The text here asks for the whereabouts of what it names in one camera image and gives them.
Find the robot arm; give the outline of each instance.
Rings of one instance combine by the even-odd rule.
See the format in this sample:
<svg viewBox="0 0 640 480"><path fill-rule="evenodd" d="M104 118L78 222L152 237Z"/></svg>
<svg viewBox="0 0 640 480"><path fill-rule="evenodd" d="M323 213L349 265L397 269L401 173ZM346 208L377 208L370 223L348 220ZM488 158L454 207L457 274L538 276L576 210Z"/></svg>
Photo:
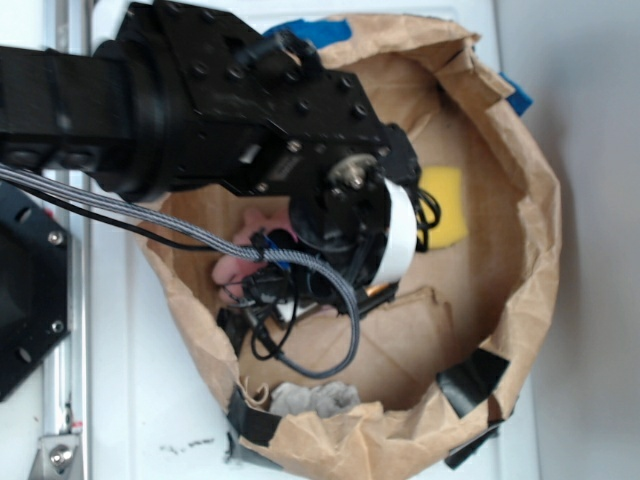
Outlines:
<svg viewBox="0 0 640 480"><path fill-rule="evenodd" d="M130 202L212 183L288 196L289 248L347 277L362 312L391 300L425 249L406 134L312 45L227 12L132 3L93 57L0 48L0 162L81 170ZM341 310L322 285L300 294Z"/></svg>

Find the crumpled paper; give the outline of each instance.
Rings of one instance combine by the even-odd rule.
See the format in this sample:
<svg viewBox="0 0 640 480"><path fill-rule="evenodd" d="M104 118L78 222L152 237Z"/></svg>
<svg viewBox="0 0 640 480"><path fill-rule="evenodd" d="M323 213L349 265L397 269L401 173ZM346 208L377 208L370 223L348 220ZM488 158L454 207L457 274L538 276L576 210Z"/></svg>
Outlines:
<svg viewBox="0 0 640 480"><path fill-rule="evenodd" d="M269 412L281 417L316 412L320 418L329 418L348 412L359 403L356 387L343 382L330 382L313 388L285 382L271 393Z"/></svg>

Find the white surface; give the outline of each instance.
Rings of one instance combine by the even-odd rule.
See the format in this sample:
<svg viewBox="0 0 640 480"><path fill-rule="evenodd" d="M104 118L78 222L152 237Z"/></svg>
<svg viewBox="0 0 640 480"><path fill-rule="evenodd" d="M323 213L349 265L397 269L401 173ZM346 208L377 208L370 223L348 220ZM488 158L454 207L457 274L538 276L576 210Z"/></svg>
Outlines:
<svg viewBox="0 0 640 480"><path fill-rule="evenodd" d="M640 471L640 2L498 1L504 70L560 177L555 323L534 370L542 476Z"/></svg>
<svg viewBox="0 0 640 480"><path fill-rule="evenodd" d="M10 15L4 12L9 9ZM44 39L40 0L0 0L0 45L40 48ZM0 403L0 477L26 478L42 435L42 367Z"/></svg>
<svg viewBox="0 0 640 480"><path fill-rule="evenodd" d="M322 6L314 4L313 8L309 3L293 1L206 3L222 9L233 7L259 30L300 16L316 18L347 8L336 1L323 2ZM97 37L104 38L115 32L123 4L100 1L94 30ZM348 8L457 19L485 34L479 52L497 66L490 1L395 4L352 1ZM92 233L93 478L294 478L249 463L224 463L226 419L197 374L167 311L158 280L130 236L101 224L93 224ZM499 439L488 442L458 471L452 472L439 464L418 478L538 479L533 403L528 385L514 418L505 424L502 432Z"/></svg>
<svg viewBox="0 0 640 480"><path fill-rule="evenodd" d="M398 282L407 273L416 250L416 213L404 188L385 180L391 199L387 246L371 285Z"/></svg>

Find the bolt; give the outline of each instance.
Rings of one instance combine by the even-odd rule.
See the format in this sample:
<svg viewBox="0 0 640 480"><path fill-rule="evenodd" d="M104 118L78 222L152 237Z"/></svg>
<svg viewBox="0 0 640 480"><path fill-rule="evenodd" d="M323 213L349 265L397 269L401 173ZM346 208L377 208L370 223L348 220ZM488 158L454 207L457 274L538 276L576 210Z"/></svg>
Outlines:
<svg viewBox="0 0 640 480"><path fill-rule="evenodd" d="M365 175L366 173L362 167L349 165L342 173L342 181L354 190L360 190L364 186Z"/></svg>
<svg viewBox="0 0 640 480"><path fill-rule="evenodd" d="M284 74L284 79L288 83L296 83L300 81L300 74L296 71L289 71Z"/></svg>
<svg viewBox="0 0 640 480"><path fill-rule="evenodd" d="M305 99L299 100L296 104L296 110L302 115L309 113L309 101Z"/></svg>
<svg viewBox="0 0 640 480"><path fill-rule="evenodd" d="M64 242L64 233L62 233L59 230L54 230L53 232L49 232L49 236L47 237L47 240L49 240L49 243L51 245L55 245L56 247L59 245L62 245L62 242Z"/></svg>
<svg viewBox="0 0 640 480"><path fill-rule="evenodd" d="M73 452L66 445L58 445L49 453L49 460L57 470L64 470L71 463Z"/></svg>
<svg viewBox="0 0 640 480"><path fill-rule="evenodd" d="M297 153L302 150L302 144L298 140L290 140L287 143L287 150L291 153Z"/></svg>
<svg viewBox="0 0 640 480"><path fill-rule="evenodd" d="M244 78L244 70L242 70L238 65L232 65L227 68L227 77L230 80L242 80Z"/></svg>
<svg viewBox="0 0 640 480"><path fill-rule="evenodd" d="M196 78L205 78L209 75L209 67L203 62L193 62L191 65L191 75Z"/></svg>
<svg viewBox="0 0 640 480"><path fill-rule="evenodd" d="M331 196L340 203L347 201L347 194L344 193L339 187L333 187L331 189Z"/></svg>
<svg viewBox="0 0 640 480"><path fill-rule="evenodd" d="M166 5L167 5L167 12L172 17L177 17L182 13L182 5L178 3L173 3L173 2L167 2Z"/></svg>
<svg viewBox="0 0 640 480"><path fill-rule="evenodd" d="M338 82L338 88L343 92L348 92L353 88L353 82L349 77L342 77Z"/></svg>
<svg viewBox="0 0 640 480"><path fill-rule="evenodd" d="M207 10L206 8L203 8L200 12L200 18L208 24L212 24L216 21L216 16L211 13L211 10Z"/></svg>
<svg viewBox="0 0 640 480"><path fill-rule="evenodd" d="M351 114L358 120L360 120L366 117L369 112L367 112L367 108L364 105L362 105L361 103L356 103L353 106L353 110L351 110Z"/></svg>
<svg viewBox="0 0 640 480"><path fill-rule="evenodd" d="M353 177L349 181L349 186L354 190L360 190L363 185L364 185L364 178L362 177Z"/></svg>
<svg viewBox="0 0 640 480"><path fill-rule="evenodd" d="M64 323L60 320L56 320L51 324L51 331L53 333L62 333L64 331Z"/></svg>

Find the brown paper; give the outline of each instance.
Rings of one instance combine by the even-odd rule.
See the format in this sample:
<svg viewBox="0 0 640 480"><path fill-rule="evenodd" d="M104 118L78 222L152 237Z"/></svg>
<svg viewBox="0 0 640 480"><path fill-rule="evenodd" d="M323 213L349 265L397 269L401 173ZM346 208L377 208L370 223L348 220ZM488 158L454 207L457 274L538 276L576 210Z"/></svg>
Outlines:
<svg viewBox="0 0 640 480"><path fill-rule="evenodd" d="M559 186L504 100L513 89L476 58L477 35L430 18L346 18L353 37L321 52L325 66L359 75L381 120L407 131L422 165L462 170L469 236L416 255L396 302L362 322L358 356L335 379L356 385L365 403L329 419L287 416L268 447L242 443L310 478L404 479L478 435L490 415L511 414L555 303ZM285 202L238 199L214 186L173 194L162 211L231 238L247 206L269 213ZM261 408L264 392L282 381L318 383L276 361L256 361L246 345L236 358L214 320L219 305L210 273L216 254L154 242L143 250L223 408L236 385L258 400L252 407ZM344 356L349 334L346 318L305 320L287 343L287 355L309 368L329 367ZM478 346L511 363L490 399L491 413L485 401L460 419L434 378Z"/></svg>

